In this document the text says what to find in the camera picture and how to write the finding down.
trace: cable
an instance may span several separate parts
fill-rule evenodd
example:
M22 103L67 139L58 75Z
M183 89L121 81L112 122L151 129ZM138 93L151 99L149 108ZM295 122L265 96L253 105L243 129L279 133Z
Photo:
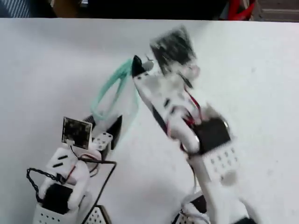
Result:
M38 186L36 185L36 183L34 183L34 181L32 180L32 178L30 177L30 172L31 172L31 171L34 171L34 172L37 172L37 173L39 173L39 174L45 175L46 177L49 177L49 178L51 178L52 180L57 181L57 182L60 182L61 184L63 184L63 182L62 182L58 177L56 177L56 176L54 176L54 175L52 175L52 174L49 174L49 173L47 173L47 172L44 172L44 171L42 171L42 170L40 170L40 169L28 168L28 169L27 169L27 175L26 175L26 177L27 177L27 179L29 180L29 182L31 183L31 185L32 185L32 187L34 188L34 190L36 191L36 200L37 200L38 203L42 203L43 200L42 200L42 199L39 197L39 195L38 195L38 192L39 192Z
M196 99L188 92L188 90L185 88L185 91L188 93L188 95L190 96L192 102L196 105L197 109L198 109L198 113L199 113L199 119L202 121L202 112L201 112L201 107L199 105L199 103L196 101Z
M75 156L77 157L77 159L78 159L79 157L78 157L77 154L74 152L73 147L70 146L70 145L68 145L68 147L69 147L69 149L74 153L74 155L75 155Z
M95 156L91 155L91 154L88 154L88 153L83 153L80 155L80 158L82 158L83 156L86 156L86 157L89 157L90 159L94 159L94 160L98 160ZM98 173L99 171L99 164L96 164L91 170L89 170L89 173L91 174L93 171L95 171L97 169L97 172L96 174Z
M94 162L94 163L98 163L98 164L113 164L113 167L112 167L112 169L110 170L110 172L109 172L109 174L108 174L108 176L107 176L105 182L103 183L103 186L102 186L102 188L101 188L101 190L100 190L100 193L99 193L97 199L96 199L95 202L94 202L94 205L93 205L93 207L94 207L94 206L97 204L99 198L101 197L101 195L102 195L102 193L103 193L103 191L104 191L104 188L105 188L105 186L106 186L106 184L107 184L109 178L111 177L113 171L115 170L115 168L116 168L116 166L117 166L117 162L114 162L114 161L102 161L102 160L94 161L94 160L83 159L83 158L82 158L82 159L80 158L79 160L84 161L84 162ZM91 212L92 212L92 209L91 209L90 212L87 214L87 216L85 217L85 219L83 220L82 223L85 223L85 222L86 222L86 220L88 219L88 217L89 217L89 215L90 215Z

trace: red object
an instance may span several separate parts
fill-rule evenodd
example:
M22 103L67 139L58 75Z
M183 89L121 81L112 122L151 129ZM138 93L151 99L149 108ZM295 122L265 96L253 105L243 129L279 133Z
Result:
M228 20L248 20L254 9L255 0L249 1L249 6L242 12L238 13L240 7L240 0L229 0Z

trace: perforated white plate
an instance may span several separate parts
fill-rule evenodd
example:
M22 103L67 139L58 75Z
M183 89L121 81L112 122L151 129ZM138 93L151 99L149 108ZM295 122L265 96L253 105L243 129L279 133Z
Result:
M202 156L211 180L219 180L227 172L239 168L239 157L231 142Z
M107 147L107 145L112 141L112 139L113 136L111 134L103 132L93 140L93 143L97 145L97 150L102 151Z
M62 215L44 209L37 204L34 212L33 224L75 224L77 215L78 209L70 210L68 213Z
M105 220L104 215L99 207L94 207L93 211L88 216L85 224L109 224L109 221Z

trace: black object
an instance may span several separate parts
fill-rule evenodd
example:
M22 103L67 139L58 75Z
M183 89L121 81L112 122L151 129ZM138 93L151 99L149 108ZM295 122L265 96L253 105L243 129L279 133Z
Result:
M176 224L176 223L177 223L177 220L178 220L178 217L179 217L179 213L178 213L177 216L174 218L174 220L172 221L171 224Z
M72 192L71 188L54 183L47 189L42 207L63 215L69 211L67 202Z
M94 121L93 115L89 115L87 118L85 118L83 121L86 121L88 123L91 123L93 125L92 130L96 126L96 123Z
M166 98L165 103L164 103L164 107L167 107L169 103L170 103L170 99Z
M27 174L26 174L26 178L29 180L29 182L31 183L32 187L34 188L34 190L36 191L36 200L38 203L42 203L43 200L39 197L38 195L38 186L36 185L36 183L34 183L34 181L32 180L31 176L30 176L30 172L31 171L34 171L34 172L37 172L39 174L42 174L42 175L45 175L46 177L48 178L51 178L52 180L54 181L57 181L57 182L60 182L61 184L64 184L64 182L61 181L61 179L59 177L56 177L52 174L49 174L47 172L44 172L40 169L35 169L35 168L28 168L27 169Z
M103 205L97 205L96 207L98 207L100 209L100 211L102 213L102 216L103 216L103 218L105 220L105 223L111 224L112 222L110 220L110 217L109 217L109 215L108 215L105 207Z
M206 213L206 200L203 195L191 201L191 203L200 213Z
M118 119L111 125L110 128L106 131L107 133L111 134L113 136L112 142L111 142L111 150L114 150L120 135L121 135L121 127L122 127L122 115L118 117Z
M195 126L193 131L199 139L200 155L230 141L228 130L221 118L203 121Z
M55 18L56 15L47 0L0 0L0 17Z
M252 218L243 218L234 224L257 224Z
M151 42L150 47L164 75L172 72L172 64L184 65L195 59L195 53L185 27L180 27L155 39Z
M91 123L64 117L62 142L67 143L67 140L73 140L74 146L88 149L91 129Z
M197 1L99 1L88 0L87 17L110 19L213 20L227 0Z
M136 77L145 72L145 69L142 67L142 61L137 55L134 56L132 62L132 77Z

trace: teal strap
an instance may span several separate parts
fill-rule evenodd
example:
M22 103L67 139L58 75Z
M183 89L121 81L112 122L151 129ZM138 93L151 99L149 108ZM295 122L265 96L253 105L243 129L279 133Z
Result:
M113 110L115 103L117 102L119 96L121 95L121 92L123 91L123 88L125 87L128 77L131 75L132 62L133 61L131 59L127 60L127 62L125 62L121 67L119 67L114 72L114 74L109 78L109 80L104 84L104 86L100 89L98 97L93 101L91 105L91 111L93 113L95 120L105 120ZM111 103L109 109L106 111L107 113L106 114L98 113L97 109L100 101L103 99L104 95L111 88L111 86L113 86L114 83L117 82L118 79L120 79L121 81L117 88L117 92L115 94L113 102Z

